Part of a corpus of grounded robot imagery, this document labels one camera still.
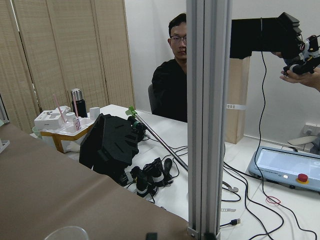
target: cardboard box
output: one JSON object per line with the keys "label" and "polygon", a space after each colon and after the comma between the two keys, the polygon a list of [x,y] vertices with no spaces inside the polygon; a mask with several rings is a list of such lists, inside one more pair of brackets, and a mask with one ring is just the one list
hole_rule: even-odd
{"label": "cardboard box", "polygon": [[224,139],[236,144],[244,136],[250,57],[230,58]]}

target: red emergency stop button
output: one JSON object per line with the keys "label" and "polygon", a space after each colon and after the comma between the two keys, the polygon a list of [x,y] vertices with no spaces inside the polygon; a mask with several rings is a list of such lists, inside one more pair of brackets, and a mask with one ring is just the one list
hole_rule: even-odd
{"label": "red emergency stop button", "polygon": [[301,183],[301,184],[307,184],[307,183],[309,183],[309,181],[308,181],[308,176],[307,175],[305,175],[305,174],[303,174],[303,173],[300,173],[299,175],[298,175],[298,178],[296,179],[299,183]]}

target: white cup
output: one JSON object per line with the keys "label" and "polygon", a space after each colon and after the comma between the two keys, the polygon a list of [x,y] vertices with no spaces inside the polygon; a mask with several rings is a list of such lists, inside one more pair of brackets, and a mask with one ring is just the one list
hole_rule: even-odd
{"label": "white cup", "polygon": [[65,226],[50,233],[44,240],[89,240],[89,236],[79,226]]}
{"label": "white cup", "polygon": [[90,107],[89,113],[90,113],[90,119],[96,120],[100,114],[100,107],[98,107],[98,106]]}

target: brown table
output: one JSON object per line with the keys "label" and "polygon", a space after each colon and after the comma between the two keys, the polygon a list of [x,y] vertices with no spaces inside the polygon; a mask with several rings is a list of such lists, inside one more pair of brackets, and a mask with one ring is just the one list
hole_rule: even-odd
{"label": "brown table", "polygon": [[90,240],[193,239],[188,222],[20,131],[0,127],[0,239],[43,240],[65,226]]}

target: glass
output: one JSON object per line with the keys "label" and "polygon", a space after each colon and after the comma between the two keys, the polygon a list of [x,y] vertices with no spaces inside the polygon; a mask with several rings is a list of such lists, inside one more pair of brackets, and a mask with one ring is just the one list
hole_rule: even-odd
{"label": "glass", "polygon": [[178,44],[180,41],[183,41],[184,44],[187,44],[187,35],[185,36],[171,36],[171,41],[175,44]]}
{"label": "glass", "polygon": [[89,236],[79,226],[65,226],[50,233],[44,240],[89,240]]}

